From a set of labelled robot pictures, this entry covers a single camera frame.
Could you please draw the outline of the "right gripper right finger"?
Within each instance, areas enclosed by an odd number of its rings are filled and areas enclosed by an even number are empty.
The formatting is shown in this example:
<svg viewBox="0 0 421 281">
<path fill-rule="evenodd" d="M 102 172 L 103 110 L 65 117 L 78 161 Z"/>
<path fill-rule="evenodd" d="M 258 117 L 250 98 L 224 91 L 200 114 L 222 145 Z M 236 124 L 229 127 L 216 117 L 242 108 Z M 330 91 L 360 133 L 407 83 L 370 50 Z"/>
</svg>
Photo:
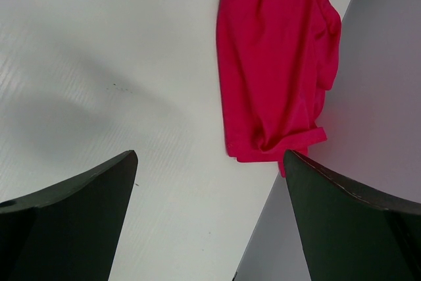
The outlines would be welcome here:
<svg viewBox="0 0 421 281">
<path fill-rule="evenodd" d="M 295 151 L 287 188 L 312 280 L 419 280 L 420 204 L 338 174 Z"/>
</svg>

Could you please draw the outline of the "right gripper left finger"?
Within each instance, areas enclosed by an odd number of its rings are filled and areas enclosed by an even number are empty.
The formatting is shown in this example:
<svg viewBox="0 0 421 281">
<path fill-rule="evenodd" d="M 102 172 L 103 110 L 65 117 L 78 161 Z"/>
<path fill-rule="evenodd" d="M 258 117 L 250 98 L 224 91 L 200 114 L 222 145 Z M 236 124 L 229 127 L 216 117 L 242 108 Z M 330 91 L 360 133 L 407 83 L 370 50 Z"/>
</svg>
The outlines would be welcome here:
<svg viewBox="0 0 421 281">
<path fill-rule="evenodd" d="M 2 280 L 108 280 L 137 171 L 125 151 L 1 203 Z"/>
</svg>

